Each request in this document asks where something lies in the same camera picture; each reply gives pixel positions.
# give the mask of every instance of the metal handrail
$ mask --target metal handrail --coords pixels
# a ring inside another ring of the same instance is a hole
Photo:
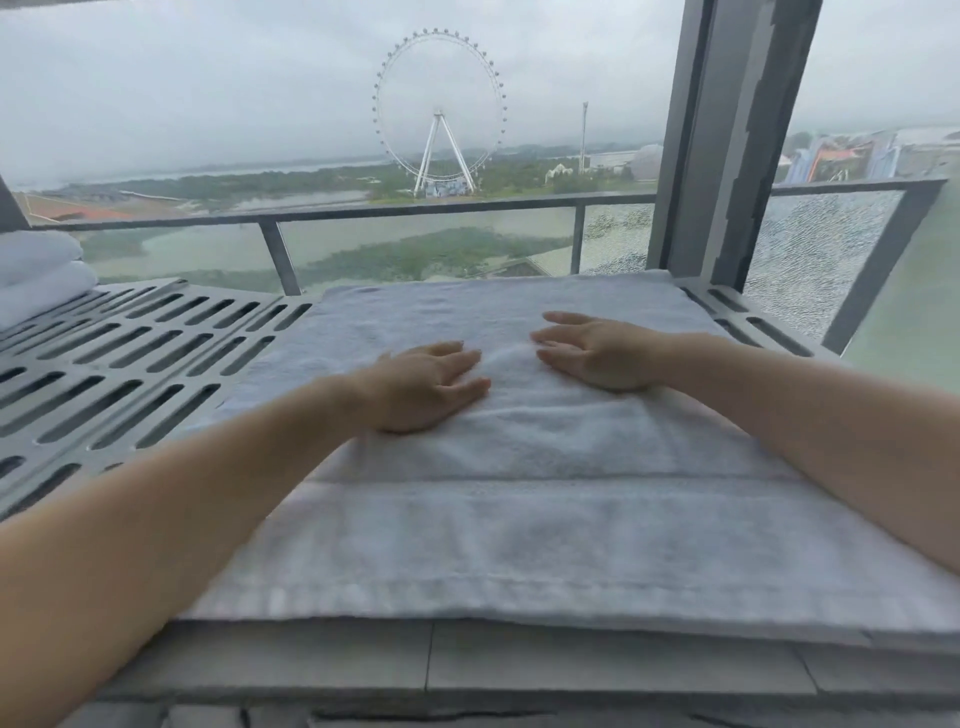
[[[353,205],[325,206],[300,211],[238,212],[229,215],[197,215],[196,217],[163,217],[144,220],[98,220],[95,222],[62,222],[37,226],[43,230],[104,231],[130,228],[192,228],[196,225],[237,225],[244,223],[296,223],[313,220],[347,220],[362,217],[403,217],[407,215],[437,215],[457,212],[497,212],[513,209],[544,209],[547,207],[576,207],[590,205],[652,205],[656,192],[589,192],[569,195],[541,195],[538,197],[507,197],[500,200],[453,200],[407,205]]]
[[[812,182],[808,184],[775,185],[771,197],[797,195],[822,195],[838,192],[879,192],[885,190],[908,190],[921,187],[939,188],[947,178],[925,177],[918,179],[892,178],[856,182]],[[207,225],[257,225],[263,234],[264,243],[274,262],[276,274],[288,296],[301,293],[297,272],[286,244],[280,223],[311,222],[319,220],[347,220],[368,217],[405,217],[410,215],[456,214],[460,212],[497,212],[520,209],[546,209],[573,207],[573,246],[570,251],[570,274],[580,272],[580,257],[583,250],[584,227],[587,207],[594,205],[652,205],[657,201],[656,192],[591,192],[566,195],[541,195],[536,197],[508,197],[497,200],[449,200],[436,203],[405,205],[354,204],[326,206],[300,211],[259,211],[226,215],[198,215],[197,217],[150,218],[143,220],[98,220],[92,222],[61,222],[56,225],[36,226],[36,230],[61,231],[111,231],[140,228],[192,228]]]
[[[580,252],[584,243],[584,221],[590,205],[652,205],[657,200],[656,192],[617,193],[592,192],[589,194],[543,195],[541,197],[514,197],[502,200],[470,200],[437,202],[412,205],[348,205],[330,206],[299,212],[247,212],[231,215],[199,215],[197,217],[155,218],[150,220],[103,220],[85,223],[59,223],[37,226],[43,230],[61,231],[109,231],[139,228],[192,228],[196,225],[243,225],[256,224],[263,234],[264,243],[274,262],[276,274],[287,296],[302,293],[297,281],[297,271],[286,243],[280,223],[314,220],[347,220],[365,217],[400,217],[406,215],[454,214],[458,212],[493,212],[515,209],[544,209],[549,207],[573,207],[576,210],[573,226],[573,247],[570,250],[570,273],[580,272]]]

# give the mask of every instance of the hand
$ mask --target hand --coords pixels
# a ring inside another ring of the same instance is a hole
[[[530,338],[544,349],[540,361],[601,389],[626,392],[659,384],[664,350],[676,334],[582,313],[547,311],[547,321]]]
[[[394,433],[427,429],[486,395],[487,378],[457,381],[480,361],[479,351],[463,349],[463,342],[444,341],[396,356],[385,353],[351,375],[369,406],[369,425]]]

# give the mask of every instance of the forearm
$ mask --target forearm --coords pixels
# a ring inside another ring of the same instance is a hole
[[[960,400],[715,336],[678,337],[661,380],[960,572]]]
[[[0,525],[0,724],[55,719],[186,608],[362,428],[345,381],[318,380]]]

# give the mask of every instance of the ferris wheel rim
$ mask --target ferris wheel rim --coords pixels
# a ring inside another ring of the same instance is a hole
[[[410,36],[405,37],[400,43],[395,43],[394,50],[388,52],[387,59],[380,63],[380,70],[377,71],[376,82],[373,84],[373,124],[376,126],[376,133],[380,137],[380,144],[383,146],[386,154],[390,156],[400,167],[414,176],[418,174],[419,168],[415,166],[413,162],[408,161],[402,155],[400,155],[393,148],[393,146],[391,146],[390,140],[387,138],[386,129],[383,124],[383,105],[380,99],[380,93],[383,89],[384,82],[388,77],[390,69],[396,62],[396,59],[409,51],[411,48],[427,40],[442,40],[451,42],[454,45],[458,45],[470,51],[470,53],[478,61],[480,61],[487,73],[498,114],[505,114],[507,111],[507,107],[504,105],[506,94],[503,93],[503,82],[500,81],[499,72],[494,70],[493,61],[487,58],[486,51],[483,51],[480,48],[479,43],[470,43],[469,36],[462,36],[459,32],[449,31],[446,28],[443,30],[434,28],[432,31],[428,31],[426,28],[424,28],[422,31],[414,31]],[[501,145],[501,136],[506,133],[507,118],[506,116],[503,116],[502,119],[503,121],[501,122],[500,134],[496,136],[496,141],[491,144],[489,148],[486,148],[484,153],[480,155],[476,161],[468,165],[467,169],[469,170],[470,174],[473,174],[478,169],[482,168],[490,159],[490,157],[493,156],[497,148]],[[452,182],[462,176],[463,175],[459,172],[450,175],[429,174],[426,176],[426,179],[428,179],[430,182]]]

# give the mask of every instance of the white towel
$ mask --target white towel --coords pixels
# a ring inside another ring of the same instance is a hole
[[[38,278],[82,257],[80,243],[63,231],[0,234],[0,288]]]
[[[97,274],[79,260],[39,278],[0,288],[0,331],[81,296],[97,284]]]
[[[666,274],[332,291],[199,426],[386,350],[466,339],[487,399],[370,434],[258,529],[193,619],[482,617],[862,642],[960,630],[958,580],[676,392],[542,365],[558,308],[721,333]]]

